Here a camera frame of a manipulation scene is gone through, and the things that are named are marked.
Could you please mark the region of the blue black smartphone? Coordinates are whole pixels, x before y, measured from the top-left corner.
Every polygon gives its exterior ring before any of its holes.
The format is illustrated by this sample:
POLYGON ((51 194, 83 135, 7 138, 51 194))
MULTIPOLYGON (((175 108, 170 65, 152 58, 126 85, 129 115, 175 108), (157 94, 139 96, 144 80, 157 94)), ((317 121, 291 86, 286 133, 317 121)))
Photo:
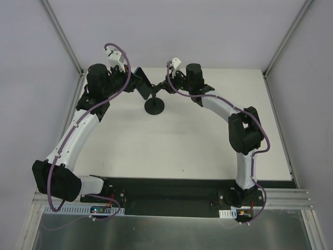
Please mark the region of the blue black smartphone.
POLYGON ((139 92, 139 94, 144 100, 147 100, 148 97, 151 95, 153 86, 141 67, 137 67, 134 71, 134 74, 138 78, 136 90, 139 92))

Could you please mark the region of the black phone stand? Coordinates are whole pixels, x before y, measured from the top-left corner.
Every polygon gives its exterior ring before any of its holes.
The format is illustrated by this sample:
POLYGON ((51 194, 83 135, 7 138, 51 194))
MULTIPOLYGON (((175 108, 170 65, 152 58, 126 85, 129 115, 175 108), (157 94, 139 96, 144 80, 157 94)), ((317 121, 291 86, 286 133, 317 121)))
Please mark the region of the black phone stand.
POLYGON ((164 111, 165 104, 164 101, 157 97, 156 85, 152 85, 151 98, 147 99, 144 104, 144 109, 146 113, 150 115, 158 115, 164 111))

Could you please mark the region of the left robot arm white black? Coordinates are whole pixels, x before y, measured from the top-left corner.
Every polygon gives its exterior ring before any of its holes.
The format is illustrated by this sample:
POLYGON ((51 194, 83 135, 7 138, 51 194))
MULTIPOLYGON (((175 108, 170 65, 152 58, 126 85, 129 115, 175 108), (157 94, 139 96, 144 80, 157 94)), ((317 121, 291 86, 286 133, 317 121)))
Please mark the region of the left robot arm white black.
POLYGON ((119 92, 134 92, 144 83, 142 77, 116 66, 107 69, 104 64, 89 67, 87 84, 79 99, 72 121, 55 149, 45 160, 36 160, 32 166, 38 190, 47 195, 72 202, 80 195, 92 194, 100 203, 106 202, 110 190, 102 177, 74 174, 76 160, 93 130, 100 124, 110 106, 109 98, 119 92))

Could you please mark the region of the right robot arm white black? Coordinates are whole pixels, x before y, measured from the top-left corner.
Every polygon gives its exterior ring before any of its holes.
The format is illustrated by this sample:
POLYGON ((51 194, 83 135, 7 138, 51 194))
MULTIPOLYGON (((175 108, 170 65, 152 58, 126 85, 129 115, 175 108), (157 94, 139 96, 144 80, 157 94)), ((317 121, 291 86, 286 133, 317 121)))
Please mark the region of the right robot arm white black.
POLYGON ((215 88, 206 84, 200 64, 187 65, 185 73, 180 71, 180 64, 178 58, 167 62, 162 89, 170 94, 190 98, 200 107, 214 112, 227 122, 229 143, 237 155, 234 199, 239 205, 247 205, 258 189, 255 157, 262 153, 262 141, 269 140, 262 128, 258 112, 252 106, 243 109, 237 107, 223 98, 215 88))

